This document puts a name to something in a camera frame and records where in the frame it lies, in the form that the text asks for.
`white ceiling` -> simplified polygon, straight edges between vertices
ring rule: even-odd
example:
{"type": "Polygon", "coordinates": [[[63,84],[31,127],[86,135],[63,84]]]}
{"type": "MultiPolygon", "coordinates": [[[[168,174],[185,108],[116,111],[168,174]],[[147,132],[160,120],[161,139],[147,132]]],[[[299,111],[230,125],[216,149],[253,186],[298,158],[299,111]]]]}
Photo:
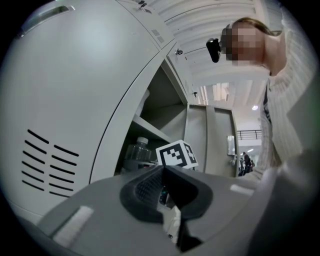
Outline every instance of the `white ceiling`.
{"type": "Polygon", "coordinates": [[[242,154],[242,152],[246,152],[249,156],[259,155],[260,150],[261,150],[261,146],[239,146],[240,154],[242,154]]]}
{"type": "Polygon", "coordinates": [[[208,104],[237,109],[258,105],[266,88],[268,71],[262,67],[232,66],[221,55],[213,63],[206,48],[209,38],[220,39],[231,21],[242,17],[261,20],[271,30],[281,30],[281,11],[276,0],[146,0],[172,30],[190,66],[194,91],[206,86],[208,104]],[[228,101],[213,100],[216,83],[229,82],[228,101]]]}

